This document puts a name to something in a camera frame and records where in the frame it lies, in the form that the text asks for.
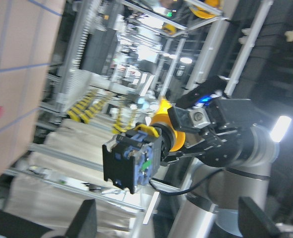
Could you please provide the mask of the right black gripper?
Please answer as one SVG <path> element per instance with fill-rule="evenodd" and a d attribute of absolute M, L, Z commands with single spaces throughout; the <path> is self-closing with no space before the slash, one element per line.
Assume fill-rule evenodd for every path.
<path fill-rule="evenodd" d="M 210 101 L 205 107 L 211 124 L 202 129 L 194 127 L 190 112 L 179 107 L 167 110 L 176 131 L 195 133 L 199 142 L 183 150 L 161 150 L 160 165 L 167 167 L 181 159 L 197 157 L 211 167 L 236 167 L 251 164 L 258 152 L 258 139 L 253 128 L 259 121 L 250 99 Z"/>

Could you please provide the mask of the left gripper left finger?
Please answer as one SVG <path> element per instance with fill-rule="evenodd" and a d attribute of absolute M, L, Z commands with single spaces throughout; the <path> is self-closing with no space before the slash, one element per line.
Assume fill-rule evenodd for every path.
<path fill-rule="evenodd" d="M 95 199 L 84 200 L 68 227 L 66 238 L 95 238 L 97 235 L 97 212 Z"/>

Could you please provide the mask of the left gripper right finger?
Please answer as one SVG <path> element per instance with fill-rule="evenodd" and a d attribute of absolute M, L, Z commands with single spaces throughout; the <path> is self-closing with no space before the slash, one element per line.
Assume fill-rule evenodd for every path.
<path fill-rule="evenodd" d="M 244 238 L 286 238 L 250 197 L 238 201 L 238 227 Z"/>

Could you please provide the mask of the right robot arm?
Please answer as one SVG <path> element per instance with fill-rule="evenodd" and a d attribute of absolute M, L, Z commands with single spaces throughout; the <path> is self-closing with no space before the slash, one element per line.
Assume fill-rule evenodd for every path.
<path fill-rule="evenodd" d="M 183 191 L 185 201 L 169 236 L 206 238 L 213 224 L 241 236 L 241 199 L 249 197 L 258 208 L 265 207 L 279 146 L 261 125 L 251 100 L 217 97 L 201 107 L 195 103 L 182 97 L 168 111 L 173 128 L 186 133 L 173 158 L 196 157 L 202 163 L 191 186 Z"/>

